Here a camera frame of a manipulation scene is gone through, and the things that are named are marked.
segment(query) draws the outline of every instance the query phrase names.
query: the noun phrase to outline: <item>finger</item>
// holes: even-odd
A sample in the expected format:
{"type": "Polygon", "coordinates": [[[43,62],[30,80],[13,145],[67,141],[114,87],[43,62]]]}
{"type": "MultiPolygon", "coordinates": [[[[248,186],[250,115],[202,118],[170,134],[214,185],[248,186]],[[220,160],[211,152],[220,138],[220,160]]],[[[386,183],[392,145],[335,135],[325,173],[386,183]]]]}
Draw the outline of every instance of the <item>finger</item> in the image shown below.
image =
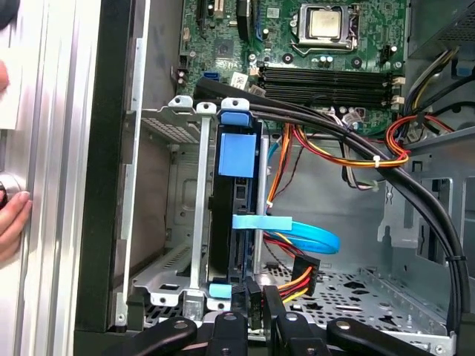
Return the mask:
{"type": "Polygon", "coordinates": [[[3,61],[0,61],[0,92],[5,90],[9,84],[7,66],[3,61]]]}
{"type": "Polygon", "coordinates": [[[14,221],[19,212],[22,211],[29,199],[30,193],[22,191],[15,194],[12,200],[0,210],[0,235],[7,230],[8,226],[14,221]]]}
{"type": "Polygon", "coordinates": [[[4,262],[8,260],[10,257],[12,257],[18,250],[19,246],[20,246],[20,239],[18,238],[10,246],[8,246],[5,251],[0,252],[0,262],[4,262]]]}
{"type": "Polygon", "coordinates": [[[24,228],[24,224],[28,221],[32,205],[33,202],[31,200],[27,202],[22,211],[20,211],[20,214],[18,214],[12,224],[8,226],[7,230],[5,230],[5,232],[0,236],[0,251],[9,246],[16,237],[20,235],[24,228]]]}

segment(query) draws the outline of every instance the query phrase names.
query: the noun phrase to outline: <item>black ram slot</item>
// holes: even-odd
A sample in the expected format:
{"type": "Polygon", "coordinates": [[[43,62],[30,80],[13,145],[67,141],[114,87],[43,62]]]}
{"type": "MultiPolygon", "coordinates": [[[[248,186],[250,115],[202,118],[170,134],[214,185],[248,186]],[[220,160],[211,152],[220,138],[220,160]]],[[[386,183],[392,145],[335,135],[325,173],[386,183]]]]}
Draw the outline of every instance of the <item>black ram slot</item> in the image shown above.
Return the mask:
{"type": "Polygon", "coordinates": [[[356,92],[346,89],[321,89],[284,87],[279,85],[266,86],[266,97],[303,104],[313,99],[314,104],[321,105],[349,105],[364,108],[383,108],[390,105],[389,99],[381,93],[356,92]]]}
{"type": "Polygon", "coordinates": [[[261,68],[259,85],[266,97],[295,104],[386,108],[392,98],[390,73],[261,68]]]}

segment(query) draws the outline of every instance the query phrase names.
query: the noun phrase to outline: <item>green circuit board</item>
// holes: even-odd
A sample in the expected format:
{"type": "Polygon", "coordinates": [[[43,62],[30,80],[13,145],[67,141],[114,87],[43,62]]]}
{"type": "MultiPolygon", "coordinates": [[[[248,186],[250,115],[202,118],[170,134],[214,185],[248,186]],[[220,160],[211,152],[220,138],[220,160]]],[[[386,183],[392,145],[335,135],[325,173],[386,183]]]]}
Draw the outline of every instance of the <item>green circuit board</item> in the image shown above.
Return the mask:
{"type": "MultiPolygon", "coordinates": [[[[220,74],[220,81],[229,83],[234,72],[252,74],[255,63],[263,61],[271,67],[304,69],[354,70],[361,72],[392,72],[404,75],[404,29],[407,0],[258,0],[258,28],[269,30],[267,39],[253,36],[249,43],[240,39],[235,25],[236,0],[224,0],[222,18],[206,14],[203,31],[197,25],[196,9],[199,0],[185,0],[183,7],[182,39],[180,55],[187,56],[189,71],[186,83],[177,86],[177,93],[192,95],[194,86],[205,71],[220,74]],[[295,41],[290,22],[302,4],[348,5],[360,7],[358,48],[352,52],[320,50],[301,56],[291,48],[295,41]],[[380,50],[385,45],[396,46],[397,51],[384,65],[380,65],[380,50]],[[284,63],[284,55],[291,53],[292,63],[284,63]],[[255,55],[253,62],[250,55],[255,55]],[[320,67],[318,59],[331,56],[328,67],[320,67]],[[361,67],[355,69],[352,59],[359,57],[361,67]]],[[[256,78],[249,77],[250,87],[256,78]]],[[[391,122],[391,110],[366,110],[360,133],[373,135],[383,131],[391,122]]]]}

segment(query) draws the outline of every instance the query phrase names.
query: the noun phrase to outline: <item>cpu socket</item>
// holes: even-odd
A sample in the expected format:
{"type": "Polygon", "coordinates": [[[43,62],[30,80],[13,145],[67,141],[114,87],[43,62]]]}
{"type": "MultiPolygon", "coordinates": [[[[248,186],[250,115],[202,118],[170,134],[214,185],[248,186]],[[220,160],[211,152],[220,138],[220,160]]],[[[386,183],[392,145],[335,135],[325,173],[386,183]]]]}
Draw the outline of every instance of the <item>cpu socket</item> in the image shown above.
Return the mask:
{"type": "Polygon", "coordinates": [[[303,56],[317,50],[355,50],[358,47],[359,11],[356,4],[302,4],[290,22],[298,40],[292,42],[292,47],[303,56]]]}

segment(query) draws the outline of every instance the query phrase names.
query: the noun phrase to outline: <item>motherboard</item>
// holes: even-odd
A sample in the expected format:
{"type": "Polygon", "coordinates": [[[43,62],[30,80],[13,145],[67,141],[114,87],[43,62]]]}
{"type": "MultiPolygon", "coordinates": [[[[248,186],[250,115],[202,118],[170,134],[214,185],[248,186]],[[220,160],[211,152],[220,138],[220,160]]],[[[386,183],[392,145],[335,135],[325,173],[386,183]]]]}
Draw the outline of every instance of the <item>motherboard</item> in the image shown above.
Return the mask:
{"type": "Polygon", "coordinates": [[[185,0],[177,93],[206,77],[378,135],[398,110],[406,13],[407,0],[185,0]]]}

